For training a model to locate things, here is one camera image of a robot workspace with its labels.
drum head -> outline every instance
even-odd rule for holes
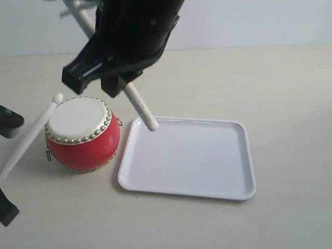
[[[88,142],[107,128],[112,112],[99,99],[83,97],[59,105],[50,117],[48,135],[55,142],[71,144]]]

white drumstick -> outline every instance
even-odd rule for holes
[[[84,9],[79,8],[81,3],[79,1],[66,0],[64,0],[64,3],[68,10],[72,13],[74,19],[81,27],[85,35],[90,38],[94,34],[95,29],[87,12]],[[134,84],[130,82],[123,87],[125,95],[129,99],[130,103],[134,106],[135,110],[137,111],[147,128],[150,131],[157,130],[159,124],[156,121],[156,118],[154,117],[152,112],[150,111],[149,107],[144,102],[143,98],[139,94]]]
[[[36,119],[32,125],[30,131],[24,135],[19,145],[14,149],[8,160],[5,162],[0,170],[0,182],[5,179],[9,172],[15,167],[16,163],[21,159],[26,150],[36,139],[40,131],[44,128],[44,125],[52,115],[55,108],[62,102],[63,95],[58,93],[53,96],[52,103],[50,106]]]

plastic tray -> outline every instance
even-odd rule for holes
[[[133,191],[247,200],[256,191],[247,131],[236,121],[157,117],[133,121],[118,181]]]

drum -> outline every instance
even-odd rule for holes
[[[121,121],[98,98],[80,97],[60,104],[45,125],[47,155],[77,172],[107,163],[116,153]]]

white wall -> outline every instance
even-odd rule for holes
[[[87,40],[63,10],[61,0],[1,0],[0,56],[77,53]],[[186,0],[168,49],[331,42],[331,0]]]

